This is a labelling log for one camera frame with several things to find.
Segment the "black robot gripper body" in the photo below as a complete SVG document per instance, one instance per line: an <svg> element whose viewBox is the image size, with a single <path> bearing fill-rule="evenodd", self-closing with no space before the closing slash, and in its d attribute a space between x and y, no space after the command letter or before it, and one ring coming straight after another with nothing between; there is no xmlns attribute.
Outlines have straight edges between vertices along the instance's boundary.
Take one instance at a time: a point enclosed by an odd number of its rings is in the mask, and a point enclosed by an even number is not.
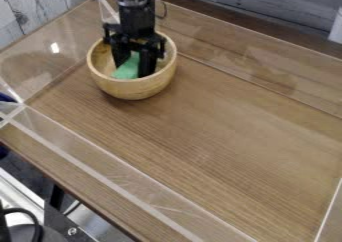
<svg viewBox="0 0 342 242"><path fill-rule="evenodd" d="M119 22L103 24L104 42L129 44L131 52L151 49L164 57L165 38L155 30L155 0L117 0Z"/></svg>

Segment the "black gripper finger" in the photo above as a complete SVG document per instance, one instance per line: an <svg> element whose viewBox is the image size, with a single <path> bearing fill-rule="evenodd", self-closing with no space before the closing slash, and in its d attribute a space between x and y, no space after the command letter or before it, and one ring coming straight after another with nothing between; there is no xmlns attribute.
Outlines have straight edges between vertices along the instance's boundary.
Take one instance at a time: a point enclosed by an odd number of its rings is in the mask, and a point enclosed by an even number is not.
<svg viewBox="0 0 342 242"><path fill-rule="evenodd" d="M120 67L131 57L129 44L124 42L112 42L111 52L112 52L115 66Z"/></svg>
<svg viewBox="0 0 342 242"><path fill-rule="evenodd" d="M141 49L139 52L137 77L143 78L155 72L156 68L156 52L151 49Z"/></svg>

